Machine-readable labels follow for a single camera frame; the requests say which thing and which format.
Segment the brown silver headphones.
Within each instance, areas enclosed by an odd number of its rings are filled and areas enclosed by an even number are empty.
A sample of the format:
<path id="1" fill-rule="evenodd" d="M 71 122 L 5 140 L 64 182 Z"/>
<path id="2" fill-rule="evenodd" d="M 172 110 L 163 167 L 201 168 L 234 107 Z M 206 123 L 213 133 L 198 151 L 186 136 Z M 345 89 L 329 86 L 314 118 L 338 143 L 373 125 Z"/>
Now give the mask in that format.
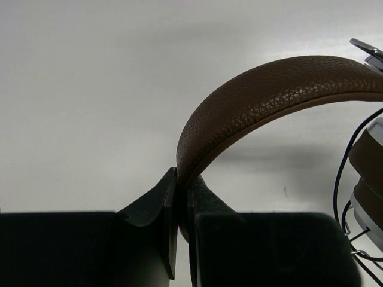
<path id="1" fill-rule="evenodd" d="M 177 182 L 189 186 L 224 150 L 286 115 L 336 102 L 382 100 L 382 51 L 351 39 L 365 64 L 300 56 L 250 69 L 210 94 L 191 115 L 177 146 Z"/>

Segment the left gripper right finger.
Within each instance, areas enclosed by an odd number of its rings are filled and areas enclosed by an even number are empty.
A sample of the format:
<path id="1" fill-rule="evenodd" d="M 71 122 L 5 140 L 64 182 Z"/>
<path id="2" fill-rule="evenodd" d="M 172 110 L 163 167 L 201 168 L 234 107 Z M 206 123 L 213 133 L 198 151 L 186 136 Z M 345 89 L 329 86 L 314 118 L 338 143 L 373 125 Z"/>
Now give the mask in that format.
<path id="1" fill-rule="evenodd" d="M 197 178 L 188 188 L 193 286 L 360 286 L 333 218 L 312 212 L 237 213 Z"/>

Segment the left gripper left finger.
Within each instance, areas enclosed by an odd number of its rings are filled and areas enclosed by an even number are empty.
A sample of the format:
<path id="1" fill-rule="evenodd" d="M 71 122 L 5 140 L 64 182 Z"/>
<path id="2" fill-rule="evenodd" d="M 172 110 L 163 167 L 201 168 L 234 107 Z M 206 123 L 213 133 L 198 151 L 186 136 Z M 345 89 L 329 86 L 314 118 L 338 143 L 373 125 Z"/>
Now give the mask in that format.
<path id="1" fill-rule="evenodd" d="M 176 172 L 118 212 L 3 213 L 2 286 L 168 286 Z"/>

